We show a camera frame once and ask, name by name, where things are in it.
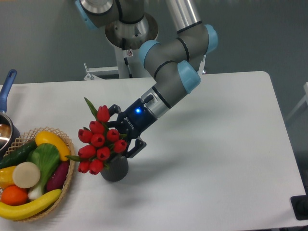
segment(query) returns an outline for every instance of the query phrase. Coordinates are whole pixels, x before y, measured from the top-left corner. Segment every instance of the woven basket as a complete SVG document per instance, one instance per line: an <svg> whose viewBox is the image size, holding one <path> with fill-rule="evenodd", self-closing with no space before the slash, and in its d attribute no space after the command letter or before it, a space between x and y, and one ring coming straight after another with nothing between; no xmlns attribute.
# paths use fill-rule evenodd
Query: woven basket
<svg viewBox="0 0 308 231"><path fill-rule="evenodd" d="M25 143L27 143L29 141L34 140L35 136L40 131L44 131L44 130L45 131L50 131L50 132L58 135L66 143L66 145L68 146L68 148L70 150L70 154L71 155L75 155L75 149L74 149L74 145L72 143L72 140L69 139L69 137L65 133L63 133L59 129L46 127L46 128L36 128L34 130L30 130L29 132L25 132L19 138L16 138L15 142L13 142L11 144L11 146L6 151L4 156L9 155L12 151L14 151L15 149L19 148L23 144L25 144ZM75 162L74 161L70 161L69 170L68 170L68 173L67 173L67 176L66 176L66 181L65 181L64 186L62 188L61 195L60 195L59 199L53 205L49 206L44 211L42 211L42 212L40 212L40 213L38 213L38 214L36 214L36 215L34 215L32 217L29 217L29 218L26 218L26 219L23 219L23 220L18 220L18 221L22 221L22 222L35 221L35 220L43 218L43 217L47 216L49 213L51 213L60 204L60 202L63 200L64 196L67 193L69 184L70 184L70 182L72 180L74 166L75 166ZM0 188L0 197L1 197L2 192L3 192L3 189Z"/></svg>

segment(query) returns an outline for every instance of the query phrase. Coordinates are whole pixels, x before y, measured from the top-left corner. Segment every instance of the blue led light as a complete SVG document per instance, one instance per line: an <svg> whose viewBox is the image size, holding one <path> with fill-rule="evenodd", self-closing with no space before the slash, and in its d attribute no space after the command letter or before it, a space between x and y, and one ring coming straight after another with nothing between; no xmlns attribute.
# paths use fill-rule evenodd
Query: blue led light
<svg viewBox="0 0 308 231"><path fill-rule="evenodd" d="M139 108L139 107L136 108L136 109L135 109L135 112L136 112L136 114L140 114L140 113L141 113L141 108Z"/></svg>

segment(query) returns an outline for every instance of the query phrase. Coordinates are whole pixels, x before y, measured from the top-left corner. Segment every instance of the tulip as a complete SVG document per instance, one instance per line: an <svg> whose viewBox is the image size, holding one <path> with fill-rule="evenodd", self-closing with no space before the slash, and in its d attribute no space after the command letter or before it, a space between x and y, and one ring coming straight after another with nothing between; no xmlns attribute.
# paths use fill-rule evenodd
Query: tulip
<svg viewBox="0 0 308 231"><path fill-rule="evenodd" d="M83 148L79 149L78 155L81 158L89 159L90 157L94 156L96 154L96 149L93 145L86 145Z"/></svg>
<svg viewBox="0 0 308 231"><path fill-rule="evenodd" d="M116 129L110 129L107 132L107 139L111 142L116 142L120 139L120 133Z"/></svg>
<svg viewBox="0 0 308 231"><path fill-rule="evenodd" d="M104 168L104 164L99 159L95 159L90 163L90 174L96 175Z"/></svg>
<svg viewBox="0 0 308 231"><path fill-rule="evenodd" d="M85 129L79 129L78 131L78 138L83 143L90 143L90 140L92 138L92 132Z"/></svg>
<svg viewBox="0 0 308 231"><path fill-rule="evenodd" d="M121 153L126 150L127 143L124 140L118 140L115 142L114 152Z"/></svg>
<svg viewBox="0 0 308 231"><path fill-rule="evenodd" d="M91 144L94 147L101 147L105 143L105 136L103 134L94 134L91 138Z"/></svg>
<svg viewBox="0 0 308 231"><path fill-rule="evenodd" d="M106 105L100 106L98 108L97 119L104 123L108 122L108 120L110 119L108 107Z"/></svg>
<svg viewBox="0 0 308 231"><path fill-rule="evenodd" d="M78 166L78 172L86 173L89 170L89 167L90 167L89 160L81 161Z"/></svg>
<svg viewBox="0 0 308 231"><path fill-rule="evenodd" d="M94 134L103 134L105 131L104 126L99 121L91 121L89 127Z"/></svg>
<svg viewBox="0 0 308 231"><path fill-rule="evenodd" d="M97 150L96 156L99 160L107 160L110 157L110 149L108 147L103 147Z"/></svg>

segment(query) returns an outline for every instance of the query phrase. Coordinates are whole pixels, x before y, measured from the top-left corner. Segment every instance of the gray vase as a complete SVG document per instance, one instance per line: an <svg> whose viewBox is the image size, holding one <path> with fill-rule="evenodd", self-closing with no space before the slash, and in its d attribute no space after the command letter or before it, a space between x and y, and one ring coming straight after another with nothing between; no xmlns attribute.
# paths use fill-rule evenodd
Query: gray vase
<svg viewBox="0 0 308 231"><path fill-rule="evenodd" d="M109 163L109 169L104 168L101 175L105 180L116 182L123 179L128 172L128 161L126 157L118 158Z"/></svg>

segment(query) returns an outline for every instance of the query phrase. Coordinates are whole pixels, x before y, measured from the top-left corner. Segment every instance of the yellow squash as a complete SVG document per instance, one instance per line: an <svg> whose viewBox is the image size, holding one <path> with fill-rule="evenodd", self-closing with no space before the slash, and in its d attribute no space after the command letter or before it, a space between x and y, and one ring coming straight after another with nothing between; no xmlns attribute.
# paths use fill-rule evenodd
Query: yellow squash
<svg viewBox="0 0 308 231"><path fill-rule="evenodd" d="M38 199L24 205L10 206L0 202L0 217L9 220L29 218L49 207L60 197L61 189L52 190Z"/></svg>
<svg viewBox="0 0 308 231"><path fill-rule="evenodd" d="M56 134L50 131L41 131L35 137L35 143L39 146L42 143L51 143L58 149L60 153L60 160L67 161L66 155L70 155L70 151L68 146L64 143L64 141L57 136Z"/></svg>
<svg viewBox="0 0 308 231"><path fill-rule="evenodd" d="M14 185L13 171L15 168L16 166L5 167L3 169L0 169L0 188L5 189L10 185Z"/></svg>

